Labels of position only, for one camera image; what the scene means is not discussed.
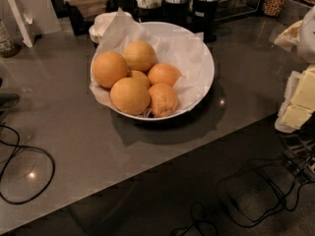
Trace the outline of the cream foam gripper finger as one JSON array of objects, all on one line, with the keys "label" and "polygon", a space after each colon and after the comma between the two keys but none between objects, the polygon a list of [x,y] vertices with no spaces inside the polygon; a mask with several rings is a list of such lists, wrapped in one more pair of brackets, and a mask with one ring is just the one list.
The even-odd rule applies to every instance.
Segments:
[{"label": "cream foam gripper finger", "polygon": [[275,45],[283,49],[298,49],[299,30],[301,25],[302,21],[297,21],[285,29],[280,35],[276,37]]},{"label": "cream foam gripper finger", "polygon": [[284,133],[299,130],[315,112],[315,67],[302,73],[293,71],[286,83],[284,102],[275,128]]}]

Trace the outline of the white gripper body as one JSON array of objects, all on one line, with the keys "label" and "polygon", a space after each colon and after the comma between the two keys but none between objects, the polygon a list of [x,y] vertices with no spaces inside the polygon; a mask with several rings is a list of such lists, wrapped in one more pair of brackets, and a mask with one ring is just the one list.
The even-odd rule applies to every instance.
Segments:
[{"label": "white gripper body", "polygon": [[315,6],[304,16],[299,28],[297,53],[307,63],[315,63]]}]

